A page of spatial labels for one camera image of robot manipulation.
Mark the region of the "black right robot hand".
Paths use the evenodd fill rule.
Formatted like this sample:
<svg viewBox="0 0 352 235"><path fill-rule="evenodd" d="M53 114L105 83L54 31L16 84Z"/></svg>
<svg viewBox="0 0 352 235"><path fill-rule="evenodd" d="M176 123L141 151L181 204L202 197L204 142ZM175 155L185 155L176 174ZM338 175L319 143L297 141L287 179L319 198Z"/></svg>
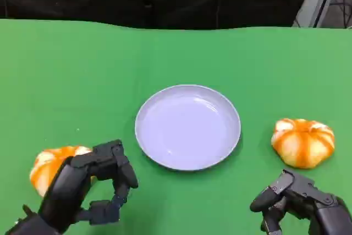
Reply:
<svg viewBox="0 0 352 235"><path fill-rule="evenodd" d="M351 213L344 200L289 169L253 200L250 210L262 213L260 229L266 234L282 234L280 222L287 213L309 220L308 234L351 234Z"/></svg>

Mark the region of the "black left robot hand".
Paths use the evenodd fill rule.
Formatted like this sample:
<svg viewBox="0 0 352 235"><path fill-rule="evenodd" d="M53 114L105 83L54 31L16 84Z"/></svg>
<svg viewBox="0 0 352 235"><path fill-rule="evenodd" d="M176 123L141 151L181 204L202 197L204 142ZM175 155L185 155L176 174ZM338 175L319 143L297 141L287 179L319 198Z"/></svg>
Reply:
<svg viewBox="0 0 352 235"><path fill-rule="evenodd" d="M111 200L82 203L91 188L91 177L112 180ZM138 187L138 180L120 140L93 147L91 152L70 156L61 164L39 209L39 215L52 228L64 233L79 221L104 225L119 221L119 210L127 202L129 190Z"/></svg>

